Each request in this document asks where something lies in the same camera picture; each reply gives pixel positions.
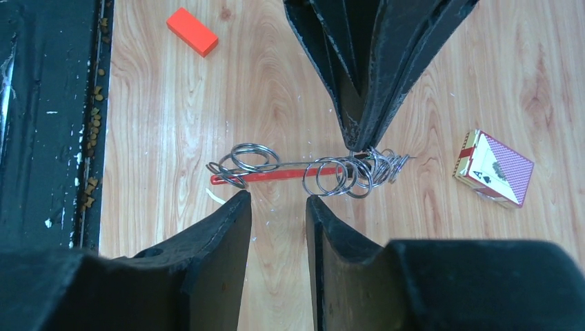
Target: red wooden block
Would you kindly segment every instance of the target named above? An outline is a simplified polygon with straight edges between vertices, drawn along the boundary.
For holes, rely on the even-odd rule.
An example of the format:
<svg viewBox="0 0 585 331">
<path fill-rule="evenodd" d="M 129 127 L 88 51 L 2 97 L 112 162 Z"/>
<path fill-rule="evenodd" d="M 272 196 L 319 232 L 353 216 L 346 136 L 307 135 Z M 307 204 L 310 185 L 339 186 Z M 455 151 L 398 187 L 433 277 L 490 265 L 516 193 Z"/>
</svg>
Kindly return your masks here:
<svg viewBox="0 0 585 331">
<path fill-rule="evenodd" d="M 167 21 L 168 28 L 199 55 L 205 57 L 219 42 L 217 36 L 185 8 L 179 8 Z"/>
</svg>

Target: red handle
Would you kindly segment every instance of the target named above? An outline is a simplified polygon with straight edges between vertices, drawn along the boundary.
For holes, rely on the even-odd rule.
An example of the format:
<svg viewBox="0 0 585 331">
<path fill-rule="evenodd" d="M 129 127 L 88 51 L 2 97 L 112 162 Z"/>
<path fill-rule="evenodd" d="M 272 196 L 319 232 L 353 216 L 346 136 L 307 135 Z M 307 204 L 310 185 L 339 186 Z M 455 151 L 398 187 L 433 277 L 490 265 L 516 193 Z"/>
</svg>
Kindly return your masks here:
<svg viewBox="0 0 585 331">
<path fill-rule="evenodd" d="M 323 168 L 319 175 L 327 175 L 327 174 L 335 174 L 335 170 L 337 172 L 343 171 L 341 168 Z M 307 171 L 307 177 L 317 176 L 317 172 L 319 168 L 311 168 Z M 305 174 L 304 169 L 295 169 L 295 170 L 275 170 L 272 172 L 265 172 L 265 173 L 254 173 L 254 174 L 247 174 L 242 176 L 244 181 L 281 181 L 284 179 L 291 179 L 291 178 L 302 178 Z M 227 183 L 224 181 L 220 176 L 214 174 L 211 176 L 211 184 L 212 185 L 221 185 Z"/>
</svg>

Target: white paint chip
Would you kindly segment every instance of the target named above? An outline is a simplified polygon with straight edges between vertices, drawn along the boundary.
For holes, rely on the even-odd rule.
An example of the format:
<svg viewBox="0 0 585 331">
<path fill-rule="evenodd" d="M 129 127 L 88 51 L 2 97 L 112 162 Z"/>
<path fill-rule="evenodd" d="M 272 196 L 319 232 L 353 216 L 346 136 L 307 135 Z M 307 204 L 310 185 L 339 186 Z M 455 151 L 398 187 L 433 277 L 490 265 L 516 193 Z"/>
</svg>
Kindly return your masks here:
<svg viewBox="0 0 585 331">
<path fill-rule="evenodd" d="M 213 199 L 215 202 L 217 202 L 219 204 L 222 204 L 222 205 L 226 202 L 225 200 L 223 200 L 221 198 L 218 198 L 215 194 L 213 194 L 213 192 L 211 192 L 210 189 L 205 188 L 205 191 L 207 192 L 207 194 L 209 195 L 209 197 L 211 197 L 211 199 Z"/>
</svg>

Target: wooden floor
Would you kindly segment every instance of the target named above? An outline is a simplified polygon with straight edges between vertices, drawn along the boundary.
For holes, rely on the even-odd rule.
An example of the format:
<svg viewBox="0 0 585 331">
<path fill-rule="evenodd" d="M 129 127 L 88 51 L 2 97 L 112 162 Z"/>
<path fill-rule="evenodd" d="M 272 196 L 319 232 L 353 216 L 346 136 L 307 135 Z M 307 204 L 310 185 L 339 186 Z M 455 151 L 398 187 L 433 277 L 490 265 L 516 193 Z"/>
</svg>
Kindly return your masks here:
<svg viewBox="0 0 585 331">
<path fill-rule="evenodd" d="M 186 7 L 219 36 L 205 59 L 166 19 Z M 284 160 L 347 151 L 331 100 L 281 0 L 125 0 L 115 8 L 100 252 L 132 255 L 197 222 L 237 189 L 209 161 L 262 143 Z M 372 240 L 538 238 L 585 265 L 585 5 L 481 0 L 406 98 L 381 148 L 417 158 L 367 199 L 326 203 Z M 480 199 L 451 174 L 481 128 L 535 162 L 524 208 Z M 254 183 L 240 330 L 311 330 L 306 193 Z"/>
</svg>

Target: playing card box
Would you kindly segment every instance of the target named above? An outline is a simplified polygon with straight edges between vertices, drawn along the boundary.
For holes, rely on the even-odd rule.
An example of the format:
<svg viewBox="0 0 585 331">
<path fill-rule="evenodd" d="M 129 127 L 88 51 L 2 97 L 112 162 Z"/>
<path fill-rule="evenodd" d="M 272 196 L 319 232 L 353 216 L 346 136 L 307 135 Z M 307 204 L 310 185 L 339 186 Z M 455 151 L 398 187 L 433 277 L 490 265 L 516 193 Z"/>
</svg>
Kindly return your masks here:
<svg viewBox="0 0 585 331">
<path fill-rule="evenodd" d="M 507 208 L 524 204 L 534 163 L 481 130 L 465 137 L 453 176 Z"/>
</svg>

